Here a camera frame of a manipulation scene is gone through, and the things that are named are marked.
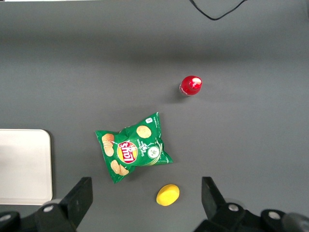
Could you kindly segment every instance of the white plastic tray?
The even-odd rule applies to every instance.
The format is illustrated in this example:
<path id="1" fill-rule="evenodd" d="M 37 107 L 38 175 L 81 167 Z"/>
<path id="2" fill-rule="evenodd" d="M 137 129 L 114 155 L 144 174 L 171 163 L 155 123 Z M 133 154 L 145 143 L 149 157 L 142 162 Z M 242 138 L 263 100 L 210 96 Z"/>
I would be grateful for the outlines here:
<path id="1" fill-rule="evenodd" d="M 42 205 L 52 196 L 49 134 L 0 129 L 0 204 Z"/>

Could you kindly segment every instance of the black cable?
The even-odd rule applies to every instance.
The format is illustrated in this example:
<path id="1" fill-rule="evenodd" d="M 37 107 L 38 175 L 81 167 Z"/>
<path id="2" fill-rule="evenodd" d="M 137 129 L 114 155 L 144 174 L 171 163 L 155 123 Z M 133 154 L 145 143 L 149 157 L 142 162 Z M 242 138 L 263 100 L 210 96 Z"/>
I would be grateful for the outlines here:
<path id="1" fill-rule="evenodd" d="M 197 4 L 194 2 L 194 0 L 189 0 L 189 1 L 190 1 L 190 2 L 192 3 L 192 5 L 194 5 L 194 7 L 195 7 L 198 11 L 200 11 L 204 16 L 206 16 L 207 18 L 209 18 L 209 19 L 212 20 L 212 21 L 216 21 L 216 20 L 219 20 L 220 18 L 223 18 L 224 16 L 228 15 L 229 13 L 233 12 L 233 11 L 236 10 L 237 8 L 239 8 L 239 6 L 242 5 L 242 4 L 243 4 L 245 1 L 247 1 L 247 0 L 242 0 L 242 1 L 240 2 L 240 4 L 238 4 L 234 9 L 230 10 L 229 12 L 225 13 L 224 15 L 222 15 L 222 16 L 220 16 L 220 17 L 218 17 L 218 18 L 212 18 L 212 17 L 210 17 L 209 15 L 205 14 L 205 13 L 197 6 Z"/>

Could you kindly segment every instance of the gray table surface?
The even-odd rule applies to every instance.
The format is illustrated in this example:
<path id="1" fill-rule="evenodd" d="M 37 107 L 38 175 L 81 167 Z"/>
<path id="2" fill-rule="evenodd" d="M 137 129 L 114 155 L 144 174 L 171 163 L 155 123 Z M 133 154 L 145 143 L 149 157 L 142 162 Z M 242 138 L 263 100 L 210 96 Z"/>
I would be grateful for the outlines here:
<path id="1" fill-rule="evenodd" d="M 213 16 L 238 1 L 197 1 Z M 247 1 L 217 22 L 188 0 L 2 3 L 0 128 L 52 137 L 54 199 L 83 176 L 94 201 L 78 231 L 190 232 L 201 178 L 255 214 L 309 215 L 309 20 L 302 0 Z M 177 87 L 203 78 L 190 98 Z M 160 112 L 174 164 L 113 184 L 95 130 Z M 165 184 L 179 200 L 156 204 Z M 0 206 L 24 217 L 38 206 Z"/>

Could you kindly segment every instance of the red bottle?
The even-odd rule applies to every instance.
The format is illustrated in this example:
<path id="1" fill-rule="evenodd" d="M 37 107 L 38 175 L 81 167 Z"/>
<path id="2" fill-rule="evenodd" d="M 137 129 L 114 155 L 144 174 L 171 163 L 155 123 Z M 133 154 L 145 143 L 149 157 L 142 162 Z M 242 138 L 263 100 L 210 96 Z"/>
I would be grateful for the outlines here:
<path id="1" fill-rule="evenodd" d="M 187 76 L 180 84 L 179 90 L 185 96 L 197 94 L 202 87 L 202 79 L 198 76 Z"/>

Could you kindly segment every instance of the chip bag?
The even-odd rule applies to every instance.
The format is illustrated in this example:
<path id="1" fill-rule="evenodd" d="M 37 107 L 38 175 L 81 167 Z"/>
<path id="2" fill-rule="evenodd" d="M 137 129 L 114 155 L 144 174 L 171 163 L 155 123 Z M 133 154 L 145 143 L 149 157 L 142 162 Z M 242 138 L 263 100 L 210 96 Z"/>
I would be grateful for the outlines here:
<path id="1" fill-rule="evenodd" d="M 114 183 L 133 172 L 136 166 L 173 163 L 164 151 L 158 112 L 120 132 L 97 130 L 96 135 Z"/>

